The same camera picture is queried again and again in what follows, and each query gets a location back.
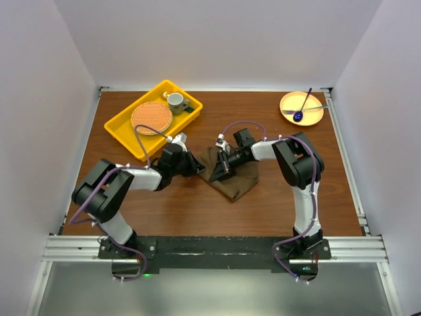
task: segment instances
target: white enclosure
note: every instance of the white enclosure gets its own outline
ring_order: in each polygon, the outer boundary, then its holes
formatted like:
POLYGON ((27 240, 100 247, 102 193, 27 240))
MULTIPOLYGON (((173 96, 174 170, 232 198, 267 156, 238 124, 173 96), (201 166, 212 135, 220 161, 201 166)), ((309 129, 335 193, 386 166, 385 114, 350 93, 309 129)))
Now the white enclosure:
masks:
POLYGON ((97 89, 52 1, 0 2, 0 315, 23 315, 67 208, 97 89))
POLYGON ((56 0, 100 86, 330 87, 380 0, 56 0))
POLYGON ((0 3, 0 314, 22 315, 68 207, 97 86, 334 87, 368 222, 421 311, 417 0, 0 3))

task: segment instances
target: round woven mat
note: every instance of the round woven mat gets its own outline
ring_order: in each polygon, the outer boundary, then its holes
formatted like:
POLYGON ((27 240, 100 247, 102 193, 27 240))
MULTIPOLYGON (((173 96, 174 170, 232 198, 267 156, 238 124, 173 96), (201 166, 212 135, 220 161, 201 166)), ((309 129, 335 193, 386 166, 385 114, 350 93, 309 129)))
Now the round woven mat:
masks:
MULTIPOLYGON (((163 103, 146 102, 139 105, 132 113, 132 126, 144 124, 163 132, 172 122, 171 110, 163 103)), ((145 127, 138 127, 137 131, 143 135, 155 135, 156 133, 145 127)))

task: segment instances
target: yellow plastic tray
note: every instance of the yellow plastic tray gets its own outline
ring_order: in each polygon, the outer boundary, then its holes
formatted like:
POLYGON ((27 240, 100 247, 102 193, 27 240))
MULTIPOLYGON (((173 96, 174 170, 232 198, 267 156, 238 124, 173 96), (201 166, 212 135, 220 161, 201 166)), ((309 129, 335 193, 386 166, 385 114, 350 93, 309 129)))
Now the yellow plastic tray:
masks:
MULTIPOLYGON (((203 105, 169 80, 162 81, 158 86, 147 92, 144 96, 140 97, 129 107, 125 108, 123 111, 104 124, 104 128, 108 133, 110 133, 125 148, 127 148, 134 155, 134 157, 142 161, 146 161, 146 156, 142 152, 142 149, 140 148, 139 143, 137 142, 134 135, 134 129, 130 120, 132 117, 132 112, 142 103, 150 101, 161 102, 168 106, 168 103, 162 98, 162 94, 164 92, 167 94, 173 92, 182 94, 185 99, 190 100, 190 107, 194 108, 192 113, 184 111, 181 115, 173 116, 170 126, 164 131, 164 133, 174 137, 199 116, 203 105)), ((148 136, 139 134, 139 137, 149 156, 152 156, 154 153, 156 153, 158 149, 166 143, 165 139, 160 135, 148 136)))

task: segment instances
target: coffee cup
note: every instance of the coffee cup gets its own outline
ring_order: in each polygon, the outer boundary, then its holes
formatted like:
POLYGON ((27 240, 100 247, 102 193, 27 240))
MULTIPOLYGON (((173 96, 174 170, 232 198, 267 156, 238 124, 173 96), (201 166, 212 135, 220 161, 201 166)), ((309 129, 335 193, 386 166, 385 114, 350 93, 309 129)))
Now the coffee cup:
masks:
POLYGON ((171 93, 166 96, 168 106, 173 115, 180 115, 185 109, 190 106, 190 100, 184 99, 184 97, 178 93, 171 93))

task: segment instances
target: black base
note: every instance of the black base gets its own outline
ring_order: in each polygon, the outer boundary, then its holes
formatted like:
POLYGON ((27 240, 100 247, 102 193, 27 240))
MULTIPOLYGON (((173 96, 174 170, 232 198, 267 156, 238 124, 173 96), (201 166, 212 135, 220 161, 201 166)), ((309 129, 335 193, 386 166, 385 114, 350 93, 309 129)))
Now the black base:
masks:
MULTIPOLYGON (((159 273, 160 269, 266 269, 273 273, 285 270, 273 258, 272 246, 275 242, 289 237, 178 237, 178 236, 138 236, 138 249, 148 258, 147 273, 159 273)), ((108 240, 102 240, 99 259, 136 258, 131 253, 123 253, 108 240)), ((317 274, 317 266, 310 264, 290 264, 291 247, 281 247, 278 257, 300 276, 317 274)), ((331 259, 329 242, 323 240, 312 251, 294 259, 312 259, 315 253, 319 259, 331 259)))

